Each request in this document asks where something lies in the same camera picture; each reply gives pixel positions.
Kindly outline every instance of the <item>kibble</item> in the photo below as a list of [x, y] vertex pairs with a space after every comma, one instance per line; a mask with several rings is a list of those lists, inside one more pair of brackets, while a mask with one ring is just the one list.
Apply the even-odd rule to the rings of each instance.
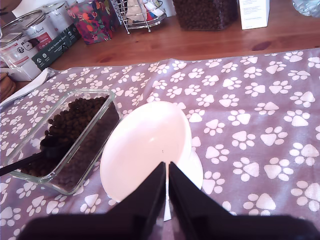
[[[69, 110], [61, 111], [53, 119], [48, 120], [51, 126], [44, 132], [45, 137], [55, 136], [59, 138], [60, 143], [70, 140], [74, 143], [107, 98], [77, 98], [69, 103]], [[97, 154], [99, 154], [100, 149], [118, 124], [119, 119], [116, 107], [111, 102], [103, 116], [83, 139], [71, 160], [65, 164], [51, 183], [63, 187], [66, 191], [74, 188], [90, 167]], [[21, 172], [34, 177], [43, 177], [51, 173], [60, 161], [61, 159], [40, 159], [22, 168]]]
[[186, 30], [222, 30], [238, 18], [237, 0], [173, 0], [173, 4]]

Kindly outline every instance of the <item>glass jar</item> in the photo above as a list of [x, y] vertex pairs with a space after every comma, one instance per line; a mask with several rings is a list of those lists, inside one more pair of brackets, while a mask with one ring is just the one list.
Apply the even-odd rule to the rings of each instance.
[[108, 99], [50, 173], [44, 176], [32, 176], [22, 173], [20, 169], [10, 173], [29, 182], [44, 184], [62, 194], [73, 194], [100, 157], [110, 134], [121, 120], [122, 115], [118, 111], [115, 94], [111, 91], [105, 89], [75, 89], [68, 92], [10, 153], [8, 158], [4, 160], [4, 166], [19, 161], [21, 156], [26, 158], [39, 153], [40, 145], [35, 143], [43, 139], [45, 131], [50, 128], [51, 124], [48, 124], [48, 120], [53, 119], [61, 111], [68, 110], [69, 103], [79, 98], [95, 99], [107, 96]]
[[173, 0], [185, 30], [222, 30], [238, 18], [237, 0]]
[[292, 0], [292, 3], [302, 15], [320, 18], [320, 0]]

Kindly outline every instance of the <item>canister lid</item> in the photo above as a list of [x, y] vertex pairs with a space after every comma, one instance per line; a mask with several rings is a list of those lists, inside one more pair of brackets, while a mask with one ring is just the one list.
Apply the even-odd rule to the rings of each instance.
[[12, 42], [20, 38], [22, 35], [22, 32], [10, 32], [9, 34], [3, 36], [3, 38], [0, 39], [0, 49], [11, 44]]
[[31, 12], [28, 12], [15, 20], [9, 22], [8, 24], [4, 25], [1, 30], [4, 35], [8, 33], [17, 33], [26, 30], [30, 27], [30, 24], [37, 22], [45, 17], [45, 13], [38, 9]]
[[59, 1], [59, 2], [55, 2], [55, 3], [49, 3], [46, 5], [43, 5], [41, 7], [39, 7], [38, 9], [44, 11], [46, 14], [51, 13], [57, 9], [60, 9], [62, 7], [66, 7], [66, 2], [65, 1]]

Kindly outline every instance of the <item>colorful package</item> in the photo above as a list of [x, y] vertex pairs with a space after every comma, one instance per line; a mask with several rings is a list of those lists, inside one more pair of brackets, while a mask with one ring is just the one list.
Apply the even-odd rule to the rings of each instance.
[[119, 25], [108, 0], [86, 0], [70, 6], [67, 11], [86, 44], [110, 40]]

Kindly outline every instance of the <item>scoop handle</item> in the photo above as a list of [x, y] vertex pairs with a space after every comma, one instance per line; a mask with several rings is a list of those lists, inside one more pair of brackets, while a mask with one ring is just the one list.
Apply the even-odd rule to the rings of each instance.
[[4, 166], [3, 168], [0, 168], [0, 177], [5, 174], [11, 173], [14, 170], [20, 169], [20, 168], [32, 163], [35, 160], [43, 158], [44, 156], [45, 156], [45, 152], [41, 151], [39, 153], [33, 154], [29, 157], [26, 157], [20, 161], [16, 161], [14, 163], [11, 163], [8, 166]]

